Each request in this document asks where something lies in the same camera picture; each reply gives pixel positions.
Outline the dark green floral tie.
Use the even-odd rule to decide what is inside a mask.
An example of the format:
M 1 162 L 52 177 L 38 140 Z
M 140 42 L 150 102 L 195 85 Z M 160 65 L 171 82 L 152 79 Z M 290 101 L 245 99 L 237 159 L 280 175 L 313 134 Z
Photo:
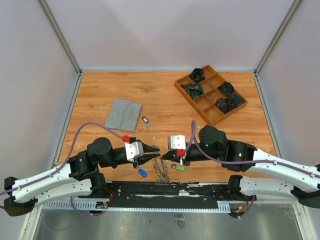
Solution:
M 225 96 L 228 97 L 229 95 L 235 92 L 233 85 L 227 81 L 224 81 L 219 87 L 218 90 Z

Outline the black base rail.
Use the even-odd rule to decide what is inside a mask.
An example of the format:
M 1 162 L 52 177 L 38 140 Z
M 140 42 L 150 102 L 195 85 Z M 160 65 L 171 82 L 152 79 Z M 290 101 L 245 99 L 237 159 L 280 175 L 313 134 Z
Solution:
M 107 183 L 109 192 L 101 198 L 69 198 L 46 203 L 43 210 L 78 210 L 100 214 L 106 211 L 168 213 L 231 213 L 241 204 L 245 209 L 256 196 L 245 196 L 228 189 L 227 184 L 201 182 Z

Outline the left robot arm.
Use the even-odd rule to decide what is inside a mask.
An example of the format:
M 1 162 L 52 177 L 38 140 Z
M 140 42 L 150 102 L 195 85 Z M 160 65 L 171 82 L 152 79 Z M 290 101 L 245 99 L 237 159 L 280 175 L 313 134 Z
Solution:
M 30 213 L 35 207 L 66 198 L 102 198 L 111 194 L 101 168 L 117 168 L 132 164 L 137 168 L 160 156 L 159 148 L 130 138 L 123 147 L 113 148 L 108 138 L 100 137 L 87 149 L 48 171 L 18 179 L 4 180 L 5 193 L 1 209 L 9 216 Z

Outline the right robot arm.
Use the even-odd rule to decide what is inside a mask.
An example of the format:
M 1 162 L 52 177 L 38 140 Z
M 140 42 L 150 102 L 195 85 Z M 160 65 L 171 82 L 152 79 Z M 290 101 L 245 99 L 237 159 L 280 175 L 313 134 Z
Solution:
M 192 162 L 214 161 L 236 174 L 225 190 L 216 190 L 219 200 L 254 199 L 257 195 L 297 200 L 301 205 L 320 207 L 320 167 L 301 165 L 271 155 L 254 145 L 229 140 L 224 131 L 206 125 L 198 137 L 191 134 L 168 137 L 168 152 L 162 159 L 188 166 Z

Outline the blue key tag with key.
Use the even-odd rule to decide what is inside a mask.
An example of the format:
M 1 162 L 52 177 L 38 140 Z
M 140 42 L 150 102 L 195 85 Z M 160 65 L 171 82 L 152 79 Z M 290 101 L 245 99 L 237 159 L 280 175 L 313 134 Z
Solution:
M 148 176 L 148 174 L 140 166 L 132 167 L 130 169 L 138 172 L 143 178 Z

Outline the black key tag with key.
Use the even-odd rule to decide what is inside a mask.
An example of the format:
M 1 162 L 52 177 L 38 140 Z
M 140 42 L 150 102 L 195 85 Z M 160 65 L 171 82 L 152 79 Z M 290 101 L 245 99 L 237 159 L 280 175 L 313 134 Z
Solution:
M 147 132 L 149 132 L 149 120 L 147 119 L 147 117 L 145 117 L 145 116 L 143 116 L 142 118 L 141 118 L 142 120 L 143 120 L 143 122 L 144 122 L 144 126 L 145 126 L 145 128 L 146 128 L 146 131 Z

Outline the black orange rolled tie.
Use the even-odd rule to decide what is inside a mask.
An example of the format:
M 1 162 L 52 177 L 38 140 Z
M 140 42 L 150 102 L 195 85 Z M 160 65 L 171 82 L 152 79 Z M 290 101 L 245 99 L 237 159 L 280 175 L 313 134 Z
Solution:
M 203 69 L 202 68 L 195 68 L 189 74 L 189 78 L 195 83 L 199 83 L 199 82 L 203 81 L 205 79 Z

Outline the green key tag with key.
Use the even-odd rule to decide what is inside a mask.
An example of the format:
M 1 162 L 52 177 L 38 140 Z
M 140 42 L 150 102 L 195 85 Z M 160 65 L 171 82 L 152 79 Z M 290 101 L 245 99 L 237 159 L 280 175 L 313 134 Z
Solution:
M 184 166 L 176 165 L 174 162 L 171 163 L 171 167 L 177 171 L 186 171 L 186 168 Z

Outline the grey folded cloth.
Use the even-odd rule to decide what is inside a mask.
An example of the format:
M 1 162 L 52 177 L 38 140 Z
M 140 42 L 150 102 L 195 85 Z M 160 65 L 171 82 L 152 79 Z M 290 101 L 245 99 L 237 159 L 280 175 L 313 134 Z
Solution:
M 134 132 L 141 114 L 142 105 L 130 100 L 114 98 L 105 121 L 110 129 Z

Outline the wooden compartment tray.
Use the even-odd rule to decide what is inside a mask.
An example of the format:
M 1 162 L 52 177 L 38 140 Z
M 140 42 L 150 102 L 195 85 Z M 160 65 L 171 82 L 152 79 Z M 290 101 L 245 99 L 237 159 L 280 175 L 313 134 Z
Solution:
M 219 91 L 218 87 L 223 82 L 228 81 L 226 81 L 225 78 L 223 78 L 218 72 L 216 72 L 210 65 L 201 67 L 201 69 L 203 69 L 204 80 L 198 82 L 198 84 L 201 84 L 204 90 L 203 96 L 196 99 L 191 99 L 187 94 L 187 91 L 181 87 L 181 85 L 196 83 L 189 78 L 190 73 L 182 77 L 181 79 L 176 80 L 174 82 L 174 86 L 207 124 L 213 126 L 221 122 L 222 120 L 230 117 L 232 114 L 236 113 L 240 109 L 243 109 L 248 104 L 248 101 L 245 99 L 245 97 L 242 96 L 240 92 L 237 91 L 236 88 L 233 86 L 233 94 L 238 94 L 242 98 L 244 98 L 244 103 L 240 105 L 238 108 L 235 108 L 232 111 L 223 114 L 215 105 L 215 102 L 220 98 L 227 97 Z

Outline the dark green patterned tie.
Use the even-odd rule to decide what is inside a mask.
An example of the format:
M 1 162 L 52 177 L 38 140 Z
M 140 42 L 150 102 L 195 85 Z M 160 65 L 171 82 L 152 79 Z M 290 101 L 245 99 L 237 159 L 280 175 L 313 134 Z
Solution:
M 204 90 L 199 83 L 182 84 L 181 87 L 186 90 L 191 99 L 197 99 L 204 95 Z

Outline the metal key ring disc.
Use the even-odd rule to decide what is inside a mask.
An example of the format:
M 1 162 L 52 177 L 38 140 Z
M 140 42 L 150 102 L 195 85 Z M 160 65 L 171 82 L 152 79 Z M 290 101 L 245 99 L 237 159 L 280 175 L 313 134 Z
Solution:
M 157 175 L 157 182 L 169 183 L 170 176 L 167 164 L 164 162 L 161 156 L 157 156 L 152 159 L 153 169 Z

